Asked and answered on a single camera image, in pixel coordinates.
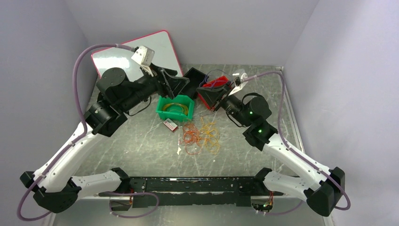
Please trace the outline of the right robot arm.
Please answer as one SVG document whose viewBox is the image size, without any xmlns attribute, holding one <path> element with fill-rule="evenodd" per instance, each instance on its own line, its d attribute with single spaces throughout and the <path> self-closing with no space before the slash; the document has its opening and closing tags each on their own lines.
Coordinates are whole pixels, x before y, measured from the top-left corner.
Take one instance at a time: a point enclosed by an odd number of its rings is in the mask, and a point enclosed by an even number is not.
<svg viewBox="0 0 399 226">
<path fill-rule="evenodd" d="M 245 128 L 245 140 L 259 151 L 268 152 L 297 174 L 287 176 L 269 168 L 261 170 L 254 182 L 254 190 L 265 195 L 269 191 L 294 196 L 317 214 L 328 217 L 344 195 L 345 173 L 339 167 L 329 167 L 316 162 L 289 143 L 277 128 L 268 123 L 271 110 L 265 98 L 255 92 L 244 97 L 244 103 L 233 95 L 228 85 L 211 88 L 199 87 L 198 95 L 214 110 L 222 108 L 228 118 L 238 127 Z"/>
</svg>

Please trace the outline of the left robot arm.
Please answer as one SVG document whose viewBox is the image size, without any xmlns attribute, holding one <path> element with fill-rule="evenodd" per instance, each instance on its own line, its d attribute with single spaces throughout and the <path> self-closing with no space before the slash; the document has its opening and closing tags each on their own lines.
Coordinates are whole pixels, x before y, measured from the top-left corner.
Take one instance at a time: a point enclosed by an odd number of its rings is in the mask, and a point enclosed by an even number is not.
<svg viewBox="0 0 399 226">
<path fill-rule="evenodd" d="M 141 67 L 141 71 L 141 78 L 130 81 L 121 68 L 106 70 L 96 84 L 100 91 L 97 102 L 86 111 L 70 139 L 42 168 L 21 175 L 20 180 L 40 207 L 60 213 L 87 196 L 107 192 L 123 196 L 129 192 L 130 177 L 120 168 L 83 177 L 75 172 L 103 139 L 127 121 L 132 108 L 149 101 L 154 93 L 175 98 L 190 81 L 172 69 L 155 65 Z"/>
</svg>

